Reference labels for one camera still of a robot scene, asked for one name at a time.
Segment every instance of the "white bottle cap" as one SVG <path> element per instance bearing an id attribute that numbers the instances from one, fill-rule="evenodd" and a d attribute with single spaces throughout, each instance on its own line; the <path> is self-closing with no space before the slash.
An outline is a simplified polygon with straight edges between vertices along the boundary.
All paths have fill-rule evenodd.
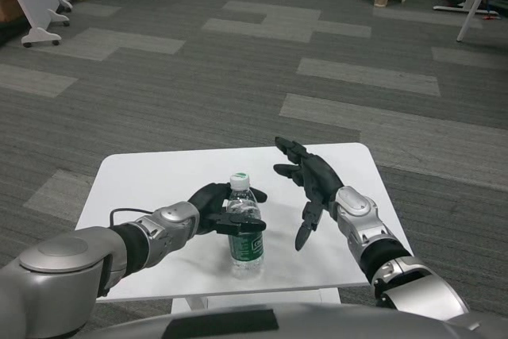
<path id="1" fill-rule="evenodd" d="M 250 186 L 250 179 L 248 175 L 243 172 L 237 172 L 235 175 L 231 175 L 229 182 L 231 183 L 231 189 L 233 191 L 248 190 Z"/>

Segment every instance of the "table top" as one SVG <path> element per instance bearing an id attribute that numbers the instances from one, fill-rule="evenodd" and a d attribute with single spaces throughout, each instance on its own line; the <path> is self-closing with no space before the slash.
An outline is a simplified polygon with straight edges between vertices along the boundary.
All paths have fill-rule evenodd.
<path id="1" fill-rule="evenodd" d="M 379 216 L 410 250 L 374 160 L 358 143 L 316 144 L 309 152 L 325 159 L 345 185 L 372 198 Z M 300 252 L 294 238 L 302 223 L 305 193 L 291 180 L 277 175 L 273 165 L 289 163 L 275 147 L 150 152 L 109 156 L 102 162 L 76 229 L 108 226 L 114 208 L 155 210 L 188 200 L 208 183 L 226 183 L 235 172 L 250 175 L 253 187 L 266 192 L 260 204 L 267 223 L 264 232 L 264 270 L 254 279 L 237 279 L 231 272 L 228 237 L 210 233 L 195 236 L 154 268 L 123 279 L 101 300 L 177 298 L 289 291 L 325 287 L 363 286 L 364 274 L 348 250 L 337 223 L 324 213 L 316 232 Z M 115 215 L 115 223 L 139 214 Z"/>

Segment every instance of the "label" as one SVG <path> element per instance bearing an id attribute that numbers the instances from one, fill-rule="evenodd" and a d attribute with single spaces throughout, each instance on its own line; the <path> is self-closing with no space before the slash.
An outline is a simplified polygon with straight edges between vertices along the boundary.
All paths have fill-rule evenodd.
<path id="1" fill-rule="evenodd" d="M 244 233 L 238 237 L 229 236 L 231 256 L 238 261 L 253 261 L 263 254 L 263 234 Z"/>

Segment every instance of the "plastic bottle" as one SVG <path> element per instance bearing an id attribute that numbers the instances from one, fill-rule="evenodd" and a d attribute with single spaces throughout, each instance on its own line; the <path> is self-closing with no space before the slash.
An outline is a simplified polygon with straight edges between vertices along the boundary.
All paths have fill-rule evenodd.
<path id="1" fill-rule="evenodd" d="M 231 176 L 231 196 L 227 212 L 231 214 L 247 213 L 251 218 L 261 218 L 256 197 L 249 189 L 250 179 L 247 174 L 238 172 Z M 263 263 L 263 234 L 242 233 L 240 236 L 229 236 L 229 249 L 233 258 L 233 270 L 239 276 L 259 273 Z"/>

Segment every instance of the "floor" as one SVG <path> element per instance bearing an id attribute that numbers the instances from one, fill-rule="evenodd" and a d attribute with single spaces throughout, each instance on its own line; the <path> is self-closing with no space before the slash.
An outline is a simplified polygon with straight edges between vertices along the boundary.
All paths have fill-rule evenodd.
<path id="1" fill-rule="evenodd" d="M 439 2 L 88 0 L 60 46 L 0 48 L 0 265 L 73 229 L 108 155 L 359 141 L 414 252 L 508 317 L 508 22 L 458 44 Z M 85 330 L 170 309 L 97 305 Z"/>

